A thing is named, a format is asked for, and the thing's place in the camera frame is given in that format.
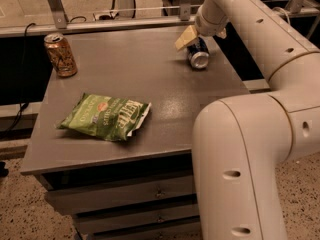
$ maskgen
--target soda can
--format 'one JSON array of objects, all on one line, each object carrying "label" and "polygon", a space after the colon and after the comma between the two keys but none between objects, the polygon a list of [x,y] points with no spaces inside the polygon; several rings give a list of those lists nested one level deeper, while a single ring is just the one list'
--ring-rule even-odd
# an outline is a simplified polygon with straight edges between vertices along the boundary
[{"label": "soda can", "polygon": [[68,40],[61,33],[47,35],[44,46],[58,76],[69,77],[78,72]]},{"label": "soda can", "polygon": [[205,41],[198,37],[198,42],[188,46],[188,59],[194,69],[204,69],[209,63],[209,50]]}]

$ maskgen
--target snack package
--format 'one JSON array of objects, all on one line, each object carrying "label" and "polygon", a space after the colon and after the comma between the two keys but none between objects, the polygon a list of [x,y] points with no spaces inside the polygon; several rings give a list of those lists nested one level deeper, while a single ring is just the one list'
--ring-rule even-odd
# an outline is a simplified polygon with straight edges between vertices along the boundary
[{"label": "snack package", "polygon": [[109,141],[127,140],[150,107],[151,103],[84,93],[58,129],[74,129]]}]

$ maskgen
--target desk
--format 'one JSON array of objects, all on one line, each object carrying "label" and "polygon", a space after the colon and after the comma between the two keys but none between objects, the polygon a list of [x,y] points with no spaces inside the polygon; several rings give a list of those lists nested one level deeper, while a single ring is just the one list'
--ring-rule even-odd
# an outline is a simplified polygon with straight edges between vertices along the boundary
[{"label": "desk", "polygon": [[[194,71],[174,42],[183,27],[67,36],[79,72],[52,73],[21,173],[35,175],[47,201],[94,239],[154,239],[198,230],[191,143],[207,104],[247,94],[212,38],[210,63]],[[127,142],[57,130],[83,92],[151,102]]]}]

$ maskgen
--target drawer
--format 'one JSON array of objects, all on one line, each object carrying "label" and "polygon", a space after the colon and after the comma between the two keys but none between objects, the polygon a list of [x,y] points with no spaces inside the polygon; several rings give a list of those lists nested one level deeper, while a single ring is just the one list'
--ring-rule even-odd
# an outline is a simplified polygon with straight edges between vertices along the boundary
[{"label": "drawer", "polygon": [[116,211],[109,209],[103,213],[93,213],[89,216],[76,216],[74,224],[82,234],[92,234],[147,224],[160,224],[198,215],[199,210],[195,196],[187,196],[179,201],[174,199],[160,203],[149,202],[127,209]]},{"label": "drawer", "polygon": [[62,215],[144,203],[195,193],[192,170],[47,192]]},{"label": "drawer", "polygon": [[200,231],[200,218],[195,217],[156,226],[94,234],[92,240],[160,240],[166,236]]}]

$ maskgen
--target speckled floor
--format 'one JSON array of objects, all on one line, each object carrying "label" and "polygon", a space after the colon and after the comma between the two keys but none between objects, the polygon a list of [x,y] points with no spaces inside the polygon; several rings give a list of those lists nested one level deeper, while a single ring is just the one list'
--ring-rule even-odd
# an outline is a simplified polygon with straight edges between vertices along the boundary
[{"label": "speckled floor", "polygon": [[[22,159],[7,160],[9,175],[0,178],[1,240],[77,239],[69,216],[61,216],[43,197],[33,176],[22,176]],[[320,154],[280,164],[277,180],[289,240],[320,239]],[[200,240],[200,233],[163,240]]]}]

